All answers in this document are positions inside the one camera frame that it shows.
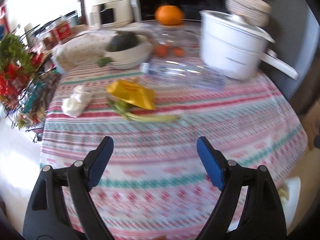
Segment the clear glass jar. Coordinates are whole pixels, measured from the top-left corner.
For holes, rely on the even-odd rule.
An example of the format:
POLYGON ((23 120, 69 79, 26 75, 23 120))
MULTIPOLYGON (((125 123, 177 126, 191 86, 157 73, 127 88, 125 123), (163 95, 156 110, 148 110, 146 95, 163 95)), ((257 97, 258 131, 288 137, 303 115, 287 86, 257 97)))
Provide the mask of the clear glass jar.
POLYGON ((198 57, 200 52, 199 35, 183 25, 151 27, 155 39, 154 52, 157 57, 198 57))

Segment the grey refrigerator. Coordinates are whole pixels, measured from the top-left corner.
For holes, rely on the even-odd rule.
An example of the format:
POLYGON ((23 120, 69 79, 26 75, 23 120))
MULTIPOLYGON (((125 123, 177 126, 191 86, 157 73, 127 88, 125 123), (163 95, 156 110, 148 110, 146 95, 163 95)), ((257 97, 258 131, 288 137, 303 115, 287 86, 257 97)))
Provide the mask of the grey refrigerator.
POLYGON ((272 7, 267 31, 278 57, 299 74, 293 80, 262 63, 261 70, 295 111, 309 108, 319 96, 319 5, 314 0, 265 0, 272 7))

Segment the small green pepper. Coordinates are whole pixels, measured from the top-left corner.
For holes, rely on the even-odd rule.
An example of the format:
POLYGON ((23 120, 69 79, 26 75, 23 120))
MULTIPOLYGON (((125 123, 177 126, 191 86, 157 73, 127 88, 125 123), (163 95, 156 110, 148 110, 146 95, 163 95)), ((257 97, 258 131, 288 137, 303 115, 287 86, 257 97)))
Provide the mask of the small green pepper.
POLYGON ((97 61, 97 65, 99 67, 104 67, 104 66, 108 65, 112 61, 113 61, 113 59, 111 57, 102 57, 97 61))

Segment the green leafy vegetable bunch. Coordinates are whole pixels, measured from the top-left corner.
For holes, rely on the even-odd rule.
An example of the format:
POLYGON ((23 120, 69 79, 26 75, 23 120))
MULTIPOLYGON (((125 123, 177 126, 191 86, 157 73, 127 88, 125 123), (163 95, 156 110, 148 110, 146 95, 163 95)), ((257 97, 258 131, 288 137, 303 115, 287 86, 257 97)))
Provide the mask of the green leafy vegetable bunch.
POLYGON ((23 67, 25 74, 30 75, 35 72, 31 62, 31 54, 25 49, 20 37, 15 34, 7 34, 1 39, 1 73, 5 73, 9 64, 13 63, 23 67))

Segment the stacked white bowls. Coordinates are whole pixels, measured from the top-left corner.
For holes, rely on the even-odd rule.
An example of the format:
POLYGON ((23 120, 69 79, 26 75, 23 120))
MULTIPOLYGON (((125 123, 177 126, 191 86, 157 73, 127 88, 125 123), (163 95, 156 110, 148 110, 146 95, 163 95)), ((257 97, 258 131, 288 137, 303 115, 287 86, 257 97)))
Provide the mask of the stacked white bowls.
POLYGON ((153 49, 152 44, 144 35, 137 35, 137 37, 139 45, 133 48, 116 52, 104 52, 104 57, 111 59, 110 67, 118 70, 131 69, 150 58, 153 49))

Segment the woven white basket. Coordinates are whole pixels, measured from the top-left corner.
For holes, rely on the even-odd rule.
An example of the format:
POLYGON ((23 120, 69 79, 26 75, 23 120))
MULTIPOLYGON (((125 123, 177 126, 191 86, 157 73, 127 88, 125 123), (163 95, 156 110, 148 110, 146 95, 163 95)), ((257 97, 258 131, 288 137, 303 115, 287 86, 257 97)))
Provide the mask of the woven white basket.
POLYGON ((226 8, 231 14, 236 14, 257 27, 268 25, 271 6, 262 0, 225 0, 226 8))

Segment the yellow crumpled wrapper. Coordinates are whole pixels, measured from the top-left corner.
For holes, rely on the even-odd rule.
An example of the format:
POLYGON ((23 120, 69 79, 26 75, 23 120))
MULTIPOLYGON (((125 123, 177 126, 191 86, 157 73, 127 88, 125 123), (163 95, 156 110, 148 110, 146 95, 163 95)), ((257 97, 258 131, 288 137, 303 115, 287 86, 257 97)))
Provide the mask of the yellow crumpled wrapper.
POLYGON ((136 82, 117 80, 106 86, 106 91, 115 98, 144 110, 156 109, 156 94, 136 82))

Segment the crumpled white tissue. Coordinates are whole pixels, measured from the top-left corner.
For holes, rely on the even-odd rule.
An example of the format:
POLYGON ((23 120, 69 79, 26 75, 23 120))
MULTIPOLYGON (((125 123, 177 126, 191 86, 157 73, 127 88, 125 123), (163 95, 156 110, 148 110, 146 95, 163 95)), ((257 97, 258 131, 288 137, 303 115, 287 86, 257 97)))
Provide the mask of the crumpled white tissue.
POLYGON ((70 97, 62 101, 62 112, 71 118, 79 117, 92 100, 93 93, 89 92, 84 86, 76 86, 70 97))

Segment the clear plastic water bottle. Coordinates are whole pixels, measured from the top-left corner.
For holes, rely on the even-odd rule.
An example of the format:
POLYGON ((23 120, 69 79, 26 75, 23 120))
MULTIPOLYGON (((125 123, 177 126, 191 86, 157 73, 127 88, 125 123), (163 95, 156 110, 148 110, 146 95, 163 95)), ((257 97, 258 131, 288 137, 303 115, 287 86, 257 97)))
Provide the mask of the clear plastic water bottle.
POLYGON ((221 89, 225 77, 219 72, 198 64, 165 61, 164 63, 142 63, 140 71, 154 79, 166 83, 197 86, 209 89, 221 89))

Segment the dark green squash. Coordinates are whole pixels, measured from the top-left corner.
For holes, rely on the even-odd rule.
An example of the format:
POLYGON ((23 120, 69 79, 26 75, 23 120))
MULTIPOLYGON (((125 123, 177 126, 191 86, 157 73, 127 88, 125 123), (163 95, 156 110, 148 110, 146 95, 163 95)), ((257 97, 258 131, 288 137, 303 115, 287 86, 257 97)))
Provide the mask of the dark green squash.
POLYGON ((137 35, 131 31, 118 31, 116 36, 112 37, 106 46, 106 51, 117 52, 131 49, 139 45, 140 41, 137 35))

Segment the red-labelled spice jar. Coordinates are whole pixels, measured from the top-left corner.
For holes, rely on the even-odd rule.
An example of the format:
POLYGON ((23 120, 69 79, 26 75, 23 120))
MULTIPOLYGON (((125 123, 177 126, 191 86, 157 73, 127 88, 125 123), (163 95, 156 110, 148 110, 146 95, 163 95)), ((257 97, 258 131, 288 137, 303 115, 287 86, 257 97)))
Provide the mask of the red-labelled spice jar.
POLYGON ((57 35, 57 39, 59 42, 66 42, 72 36, 72 30, 69 23, 65 20, 60 22, 55 22, 54 30, 57 35))

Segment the large orange fruit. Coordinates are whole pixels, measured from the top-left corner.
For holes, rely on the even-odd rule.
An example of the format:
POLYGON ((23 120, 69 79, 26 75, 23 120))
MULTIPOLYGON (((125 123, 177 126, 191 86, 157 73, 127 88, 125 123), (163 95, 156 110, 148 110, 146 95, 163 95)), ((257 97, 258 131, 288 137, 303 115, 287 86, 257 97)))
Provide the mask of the large orange fruit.
POLYGON ((155 11, 155 19, 165 26, 182 25, 184 13, 175 5, 161 5, 155 11))

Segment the green vegetable scrap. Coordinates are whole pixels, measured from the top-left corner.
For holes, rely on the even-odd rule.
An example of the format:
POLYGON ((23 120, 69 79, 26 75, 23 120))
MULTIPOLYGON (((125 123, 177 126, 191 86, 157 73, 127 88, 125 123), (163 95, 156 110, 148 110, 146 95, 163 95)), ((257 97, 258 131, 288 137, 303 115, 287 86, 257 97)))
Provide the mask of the green vegetable scrap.
POLYGON ((153 113, 135 113, 132 111, 135 108, 123 100, 108 99, 107 105, 113 109, 118 115, 122 116, 128 121, 135 122, 173 122, 177 121, 180 117, 175 114, 153 114, 153 113))

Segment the patterned striped tablecloth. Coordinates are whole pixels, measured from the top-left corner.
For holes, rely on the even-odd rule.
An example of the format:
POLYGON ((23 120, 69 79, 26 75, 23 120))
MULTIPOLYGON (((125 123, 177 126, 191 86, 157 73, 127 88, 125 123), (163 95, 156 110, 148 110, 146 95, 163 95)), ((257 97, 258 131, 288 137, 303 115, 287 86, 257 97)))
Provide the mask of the patterned striped tablecloth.
POLYGON ((265 165, 276 185, 308 145, 295 111, 263 73, 204 90, 161 83, 138 68, 115 70, 95 63, 75 67, 62 78, 49 106, 40 164, 72 165, 105 136, 113 138, 114 152, 91 197, 117 239, 197 236, 220 195, 197 154, 201 136, 241 166, 265 165), (107 105, 106 86, 119 79, 153 89, 156 114, 180 118, 167 123, 125 120, 107 105), (79 117, 71 118, 61 106, 76 86, 84 86, 93 97, 79 117))

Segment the cream air fryer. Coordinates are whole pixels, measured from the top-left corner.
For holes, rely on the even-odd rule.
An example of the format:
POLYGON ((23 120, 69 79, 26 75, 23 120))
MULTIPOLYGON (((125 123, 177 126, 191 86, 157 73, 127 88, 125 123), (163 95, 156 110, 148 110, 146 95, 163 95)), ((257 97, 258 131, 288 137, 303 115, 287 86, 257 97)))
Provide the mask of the cream air fryer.
POLYGON ((134 20, 130 0, 84 0, 90 29, 120 28, 134 20))

